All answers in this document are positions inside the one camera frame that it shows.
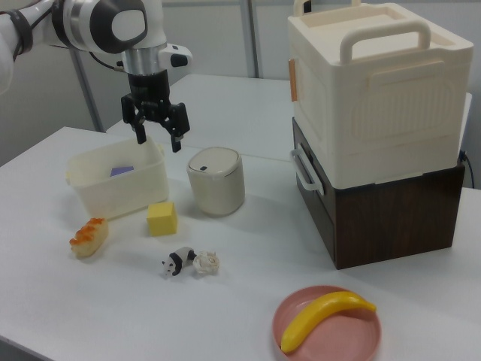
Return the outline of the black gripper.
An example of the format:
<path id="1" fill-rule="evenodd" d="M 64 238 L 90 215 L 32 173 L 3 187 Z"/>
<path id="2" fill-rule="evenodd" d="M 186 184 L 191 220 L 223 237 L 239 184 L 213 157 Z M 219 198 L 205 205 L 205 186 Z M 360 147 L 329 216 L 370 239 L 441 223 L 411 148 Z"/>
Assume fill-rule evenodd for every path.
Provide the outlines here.
<path id="1" fill-rule="evenodd" d="M 168 71 L 155 74 L 128 74 L 130 93 L 121 98 L 123 122 L 134 131 L 138 144 L 147 141 L 144 118 L 162 126 L 171 136 L 174 153 L 181 150 L 181 140 L 189 131 L 189 118 L 184 103 L 170 102 Z"/>

